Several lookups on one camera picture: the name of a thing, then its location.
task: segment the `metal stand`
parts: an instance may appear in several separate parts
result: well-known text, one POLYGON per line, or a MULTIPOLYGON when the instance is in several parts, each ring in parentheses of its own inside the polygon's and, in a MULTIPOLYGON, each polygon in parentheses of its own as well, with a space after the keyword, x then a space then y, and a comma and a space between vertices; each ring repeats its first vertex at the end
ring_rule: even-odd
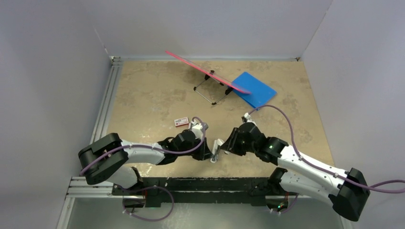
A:
POLYGON ((207 81, 209 78, 211 78, 211 76, 208 75, 208 74, 206 74, 206 75, 204 76, 204 80, 203 80, 201 83, 197 84, 197 86, 194 87, 194 91, 197 92, 198 94, 200 94, 200 95, 201 95, 204 99, 206 99, 208 102, 210 102, 211 105, 216 105, 216 103, 219 102, 220 100, 222 100, 223 98, 225 98, 225 97, 233 90, 233 88, 232 88, 232 87, 228 87, 228 89, 225 90, 225 95, 224 95, 224 96, 222 96, 221 98, 219 98, 217 101, 212 102, 212 101, 209 100, 207 97, 205 97, 203 94, 201 94, 199 91, 197 91, 197 87, 199 87, 202 83, 204 83, 205 81, 207 81))

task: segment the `marble-patterned surface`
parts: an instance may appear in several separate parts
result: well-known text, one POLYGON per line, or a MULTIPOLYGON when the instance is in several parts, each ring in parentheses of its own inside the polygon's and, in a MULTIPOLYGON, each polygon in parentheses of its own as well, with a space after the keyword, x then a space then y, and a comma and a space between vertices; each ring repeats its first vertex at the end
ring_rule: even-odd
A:
MULTIPOLYGON (((247 71, 277 91, 270 104, 281 108, 294 127, 298 149, 324 163, 333 165, 311 86, 302 62, 205 61, 196 62, 214 69, 228 80, 247 71)), ((226 140, 234 127, 242 124, 241 116, 251 107, 235 93, 212 106, 193 91, 204 75, 179 61, 127 61, 120 78, 108 132, 138 143, 153 143, 176 136, 186 127, 174 127, 173 120, 200 117, 207 122, 208 146, 217 138, 226 140)), ((210 79, 199 91, 214 100, 224 87, 210 79)), ((284 117, 272 108, 252 114, 259 129, 267 136, 290 142, 290 131, 284 117)), ((154 166, 135 165, 149 177, 266 177, 275 166, 264 163, 254 154, 219 156, 215 164, 182 156, 175 163, 154 166)))

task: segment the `small box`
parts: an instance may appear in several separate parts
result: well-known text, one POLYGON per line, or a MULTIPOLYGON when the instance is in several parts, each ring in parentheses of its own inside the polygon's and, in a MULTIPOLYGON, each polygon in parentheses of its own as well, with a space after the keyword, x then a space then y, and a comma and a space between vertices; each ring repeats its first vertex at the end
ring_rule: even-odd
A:
POLYGON ((175 127, 179 127, 182 125, 188 125, 188 124, 189 124, 189 118, 187 118, 187 117, 174 120, 175 127))

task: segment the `white wall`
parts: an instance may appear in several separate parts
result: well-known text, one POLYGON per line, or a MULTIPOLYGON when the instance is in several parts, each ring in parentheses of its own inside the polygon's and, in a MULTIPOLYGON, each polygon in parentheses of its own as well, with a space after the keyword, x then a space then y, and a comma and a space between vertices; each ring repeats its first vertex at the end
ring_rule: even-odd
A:
POLYGON ((331 0, 82 0, 114 56, 295 58, 331 0))
POLYGON ((108 64, 81 2, 0 2, 0 228, 56 227, 108 64))
MULTIPOLYGON (((369 185, 405 178, 404 21, 403 0, 336 0, 303 56, 336 165, 369 185)), ((357 226, 403 229, 404 206, 372 192, 357 226)))

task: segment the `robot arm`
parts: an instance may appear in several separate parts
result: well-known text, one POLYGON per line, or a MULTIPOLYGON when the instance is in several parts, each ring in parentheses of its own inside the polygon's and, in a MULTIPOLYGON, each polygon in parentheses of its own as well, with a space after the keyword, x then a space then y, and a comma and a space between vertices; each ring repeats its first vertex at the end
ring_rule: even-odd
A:
POLYGON ((218 149, 240 156, 245 155, 246 152, 252 152, 262 161, 279 166, 270 178, 273 179, 273 184, 278 185, 284 191, 319 199, 331 205, 339 215, 352 221, 359 219, 370 191, 354 186, 338 177, 340 175, 367 185, 359 170, 352 168, 350 171, 346 171, 335 168, 301 152, 299 157, 293 146, 288 145, 287 142, 276 137, 266 137, 261 133, 248 113, 242 117, 242 120, 244 123, 240 127, 234 128, 225 142, 221 139, 215 141, 214 144, 219 147, 213 149, 214 154, 217 154, 218 149), (332 171, 334 175, 308 165, 301 158, 332 171))
POLYGON ((206 123, 193 121, 189 129, 184 130, 176 137, 168 137, 153 144, 132 143, 121 140, 118 134, 108 134, 79 152, 82 167, 87 167, 107 151, 118 147, 122 147, 122 149, 106 156, 85 171, 86 181, 89 185, 109 181, 123 188, 130 188, 137 184, 140 185, 142 178, 136 168, 125 166, 125 164, 149 163, 152 165, 166 165, 173 163, 178 156, 192 156, 196 160, 209 159, 211 151, 205 139, 202 139, 203 129, 206 130, 207 128, 206 123), (183 151, 195 148, 201 141, 204 142, 197 149, 181 154, 183 151), (163 150, 180 153, 166 154, 163 150))

